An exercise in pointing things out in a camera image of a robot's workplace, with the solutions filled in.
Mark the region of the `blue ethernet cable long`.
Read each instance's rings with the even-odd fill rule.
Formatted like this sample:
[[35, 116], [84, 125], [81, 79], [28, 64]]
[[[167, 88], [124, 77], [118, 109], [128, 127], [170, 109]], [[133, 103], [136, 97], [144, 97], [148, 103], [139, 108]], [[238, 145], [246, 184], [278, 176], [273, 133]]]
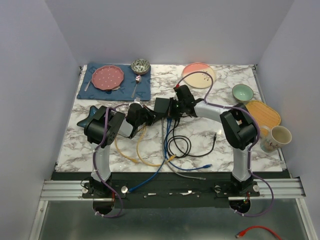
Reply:
[[164, 156], [166, 159], [175, 156], [174, 160], [169, 163], [169, 166], [183, 172], [211, 169], [213, 164], [209, 162], [203, 163], [201, 162], [201, 158], [207, 157], [213, 152], [217, 141], [217, 134], [213, 133], [211, 135], [211, 140], [209, 140], [210, 148], [206, 152], [195, 154], [192, 150], [198, 145], [193, 144], [188, 136], [177, 133], [179, 125], [179, 119], [167, 119], [163, 140]]

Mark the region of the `black network switch box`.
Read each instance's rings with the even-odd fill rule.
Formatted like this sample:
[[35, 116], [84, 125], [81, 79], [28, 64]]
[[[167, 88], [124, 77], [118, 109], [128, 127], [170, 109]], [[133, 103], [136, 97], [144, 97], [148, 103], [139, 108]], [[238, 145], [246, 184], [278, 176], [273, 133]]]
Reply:
[[171, 102], [170, 98], [157, 97], [155, 99], [153, 111], [158, 114], [167, 114], [171, 106]]

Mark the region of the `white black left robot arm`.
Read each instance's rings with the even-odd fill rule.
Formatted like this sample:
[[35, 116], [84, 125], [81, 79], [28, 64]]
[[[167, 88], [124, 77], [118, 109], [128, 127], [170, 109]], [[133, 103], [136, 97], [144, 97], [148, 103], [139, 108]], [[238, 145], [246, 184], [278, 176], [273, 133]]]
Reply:
[[132, 139], [141, 127], [151, 126], [164, 116], [164, 112], [156, 112], [139, 103], [131, 103], [127, 114], [114, 108], [92, 105], [88, 116], [77, 123], [93, 147], [91, 177], [97, 181], [93, 191], [99, 197], [107, 197], [111, 191], [111, 185], [106, 181], [111, 176], [110, 145], [116, 136]]

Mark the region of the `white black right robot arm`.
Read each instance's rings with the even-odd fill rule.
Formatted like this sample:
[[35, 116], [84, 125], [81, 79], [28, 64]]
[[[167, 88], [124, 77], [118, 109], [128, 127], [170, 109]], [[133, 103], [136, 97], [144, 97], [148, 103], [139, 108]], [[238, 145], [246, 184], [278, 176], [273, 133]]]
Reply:
[[222, 124], [225, 138], [233, 148], [234, 180], [230, 183], [230, 191], [236, 196], [243, 195], [252, 175], [250, 151], [260, 135], [257, 122], [243, 103], [234, 106], [213, 104], [202, 98], [195, 99], [187, 85], [176, 85], [173, 89], [177, 100], [172, 101], [172, 117], [186, 114]]

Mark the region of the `blue cloth placemat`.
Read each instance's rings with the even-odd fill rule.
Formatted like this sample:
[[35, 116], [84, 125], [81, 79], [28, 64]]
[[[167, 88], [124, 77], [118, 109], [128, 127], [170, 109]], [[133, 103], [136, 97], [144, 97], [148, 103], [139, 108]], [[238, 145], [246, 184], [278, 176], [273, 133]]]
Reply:
[[151, 72], [143, 74], [138, 84], [136, 77], [137, 74], [133, 72], [130, 65], [89, 63], [77, 98], [80, 100], [132, 101], [135, 96], [142, 101], [149, 101], [151, 99]]

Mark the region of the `pink and cream plate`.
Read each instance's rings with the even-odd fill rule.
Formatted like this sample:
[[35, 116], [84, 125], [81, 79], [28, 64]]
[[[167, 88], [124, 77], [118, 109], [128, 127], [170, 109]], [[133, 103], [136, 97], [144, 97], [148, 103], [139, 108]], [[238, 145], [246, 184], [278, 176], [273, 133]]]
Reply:
[[212, 77], [213, 83], [216, 81], [216, 73], [214, 69], [211, 66], [201, 62], [190, 63], [185, 66], [182, 70], [181, 76], [184, 78], [186, 75], [194, 73], [184, 79], [185, 83], [196, 89], [206, 89], [211, 86], [212, 80], [211, 77], [204, 72]]

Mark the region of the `silver spoon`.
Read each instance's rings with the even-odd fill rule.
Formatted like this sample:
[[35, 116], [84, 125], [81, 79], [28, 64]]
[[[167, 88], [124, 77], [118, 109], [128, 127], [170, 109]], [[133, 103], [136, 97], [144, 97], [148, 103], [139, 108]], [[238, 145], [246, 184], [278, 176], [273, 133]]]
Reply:
[[135, 97], [135, 93], [136, 93], [137, 87], [138, 87], [138, 85], [140, 84], [141, 81], [142, 81], [142, 76], [141, 75], [137, 75], [135, 77], [135, 87], [134, 87], [133, 92], [131, 94], [131, 98], [132, 99]]

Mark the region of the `floral patterned bowl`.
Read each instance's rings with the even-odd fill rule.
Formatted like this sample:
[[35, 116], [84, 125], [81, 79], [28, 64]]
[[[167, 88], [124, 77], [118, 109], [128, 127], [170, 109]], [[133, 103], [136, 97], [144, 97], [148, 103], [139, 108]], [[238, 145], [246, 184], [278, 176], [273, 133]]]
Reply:
[[145, 75], [150, 67], [149, 61], [143, 58], [136, 59], [130, 64], [131, 70], [137, 75]]

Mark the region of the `blue star-shaped dish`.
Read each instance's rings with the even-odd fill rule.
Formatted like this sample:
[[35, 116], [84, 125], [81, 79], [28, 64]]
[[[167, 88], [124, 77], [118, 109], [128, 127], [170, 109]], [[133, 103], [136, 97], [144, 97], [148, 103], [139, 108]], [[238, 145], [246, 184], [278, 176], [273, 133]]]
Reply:
[[90, 108], [89, 108], [89, 112], [88, 112], [88, 115], [86, 116], [86, 118], [80, 120], [76, 125], [78, 127], [81, 127], [81, 128], [85, 128], [86, 125], [88, 125], [90, 122], [91, 122], [91, 118], [96, 114], [96, 112], [98, 111], [99, 109], [92, 105]]

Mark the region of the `pink dotted plate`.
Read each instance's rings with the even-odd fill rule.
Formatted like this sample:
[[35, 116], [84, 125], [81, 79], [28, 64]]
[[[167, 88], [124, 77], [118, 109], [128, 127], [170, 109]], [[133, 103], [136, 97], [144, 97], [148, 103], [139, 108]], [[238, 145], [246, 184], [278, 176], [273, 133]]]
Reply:
[[92, 75], [91, 82], [95, 88], [102, 91], [117, 89], [124, 80], [124, 72], [115, 65], [105, 65]]

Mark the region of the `green floral bowl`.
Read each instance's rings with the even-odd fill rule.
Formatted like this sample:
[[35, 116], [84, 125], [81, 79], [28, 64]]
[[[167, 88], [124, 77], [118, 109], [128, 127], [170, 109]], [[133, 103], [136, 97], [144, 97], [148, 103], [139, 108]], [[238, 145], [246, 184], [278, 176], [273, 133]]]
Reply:
[[254, 91], [245, 84], [237, 84], [232, 88], [232, 96], [238, 102], [249, 102], [254, 97]]

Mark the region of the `floral ceramic mug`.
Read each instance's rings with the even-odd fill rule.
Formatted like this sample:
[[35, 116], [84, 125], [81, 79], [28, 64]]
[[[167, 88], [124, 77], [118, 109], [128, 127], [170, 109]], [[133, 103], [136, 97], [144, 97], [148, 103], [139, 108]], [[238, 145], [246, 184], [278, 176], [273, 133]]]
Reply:
[[260, 148], [266, 153], [272, 153], [292, 141], [291, 132], [284, 126], [277, 125], [269, 128], [263, 125], [260, 130], [267, 131], [260, 140]]

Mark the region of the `aluminium mounting rail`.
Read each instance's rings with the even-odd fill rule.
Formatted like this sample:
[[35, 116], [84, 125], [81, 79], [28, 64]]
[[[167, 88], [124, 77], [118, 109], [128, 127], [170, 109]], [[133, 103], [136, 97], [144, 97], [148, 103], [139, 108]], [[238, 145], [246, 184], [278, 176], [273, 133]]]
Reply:
[[[266, 179], [271, 186], [275, 199], [301, 199], [305, 198], [306, 194], [298, 178], [285, 179]], [[256, 180], [259, 186], [260, 196], [250, 197], [251, 199], [271, 199], [270, 189], [261, 180]], [[178, 191], [178, 196], [200, 197], [200, 193], [195, 191]], [[80, 180], [48, 180], [44, 181], [40, 201], [111, 201], [111, 197], [88, 197], [83, 198], [83, 187]]]

